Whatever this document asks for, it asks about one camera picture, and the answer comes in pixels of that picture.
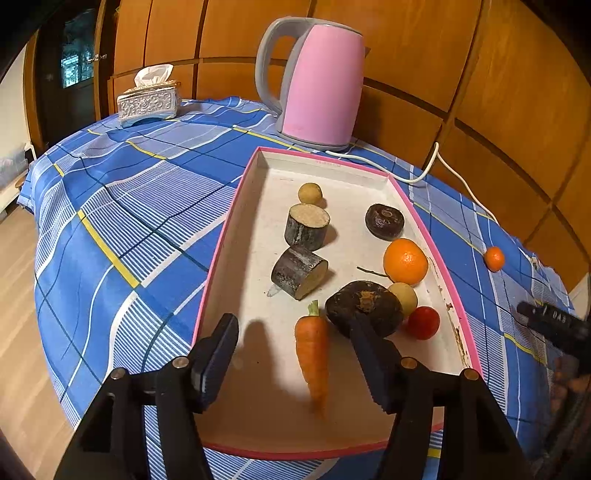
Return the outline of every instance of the table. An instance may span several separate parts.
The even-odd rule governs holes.
[[[35,215],[35,305],[51,380],[78,424],[114,368],[159,368],[189,351],[202,289],[235,189],[252,152],[311,151],[281,139],[260,103],[183,102],[179,116],[122,129],[116,115],[69,136],[31,168],[19,203]],[[421,170],[360,140],[349,151],[404,178]],[[558,275],[473,202],[432,176],[401,183],[452,275],[483,376],[526,455],[550,421],[558,352],[515,323],[511,306],[550,301],[574,313]],[[498,273],[482,254],[499,246]],[[165,478],[153,407],[146,409],[153,478]],[[435,478],[442,431],[431,435]],[[217,479],[364,479],[380,452],[335,460],[266,462],[207,451]]]

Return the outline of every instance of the root vegetable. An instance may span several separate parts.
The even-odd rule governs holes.
[[[289,245],[301,245],[313,252],[322,247],[328,230],[330,216],[316,205],[298,203],[290,208],[285,225],[285,241]]]
[[[388,290],[396,295],[400,305],[402,305],[402,313],[405,317],[408,317],[417,308],[417,294],[407,283],[393,283],[388,287]]]
[[[296,300],[301,300],[320,285],[328,269],[329,263],[324,258],[294,245],[275,263],[271,281]]]
[[[301,203],[316,205],[322,200],[322,190],[316,183],[304,183],[297,192]]]
[[[365,214],[365,226],[374,236],[392,241],[402,233],[404,215],[394,207],[376,203]]]
[[[347,338],[356,310],[366,314],[380,337],[394,333],[404,320],[402,306],[396,295],[377,283],[365,280],[345,285],[326,300],[324,308],[328,319]]]
[[[308,384],[314,410],[322,415],[328,395],[328,323],[318,310],[318,300],[308,306],[308,315],[295,324],[295,352]]]

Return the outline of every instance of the small potato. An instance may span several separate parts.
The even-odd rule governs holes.
[[[304,183],[297,192],[301,203],[316,205],[322,200],[322,190],[316,183]]]
[[[396,295],[400,305],[402,305],[402,313],[405,317],[408,317],[416,310],[418,298],[410,285],[402,282],[393,283],[388,287],[388,290]]]

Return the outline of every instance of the carrot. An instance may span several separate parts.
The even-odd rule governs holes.
[[[322,415],[328,395],[329,327],[318,310],[318,300],[308,306],[309,315],[295,324],[295,352],[300,362],[314,409]]]

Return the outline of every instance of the wood log piece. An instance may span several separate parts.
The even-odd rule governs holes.
[[[301,245],[285,250],[271,272],[271,281],[296,300],[314,290],[326,275],[329,263]]]
[[[285,241],[291,246],[301,245],[311,252],[318,250],[322,247],[329,223],[330,216],[326,210],[298,203],[290,208],[287,215]]]

